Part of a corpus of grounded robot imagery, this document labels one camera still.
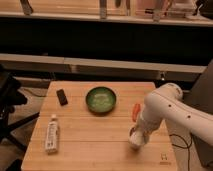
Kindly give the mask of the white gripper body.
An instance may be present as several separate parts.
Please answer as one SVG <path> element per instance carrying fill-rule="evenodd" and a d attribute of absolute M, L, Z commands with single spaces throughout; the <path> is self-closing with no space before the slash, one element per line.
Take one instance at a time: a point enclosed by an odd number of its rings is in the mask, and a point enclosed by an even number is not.
<path fill-rule="evenodd" d="M 149 142 L 150 135 L 160 126 L 160 118 L 150 114 L 140 114 L 134 127 L 141 129 L 145 136 L 146 144 Z"/>

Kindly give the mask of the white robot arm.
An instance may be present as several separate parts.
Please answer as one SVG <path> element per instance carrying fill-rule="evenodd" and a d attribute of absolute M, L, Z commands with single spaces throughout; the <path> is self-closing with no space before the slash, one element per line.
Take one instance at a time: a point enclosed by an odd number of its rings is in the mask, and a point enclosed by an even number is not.
<path fill-rule="evenodd" d="M 150 134 L 160 127 L 163 119 L 176 122 L 213 145 L 213 116 L 182 102 L 183 91 L 174 83 L 166 83 L 144 98 L 144 108 L 131 129 L 129 141 L 140 148 L 149 141 Z"/>

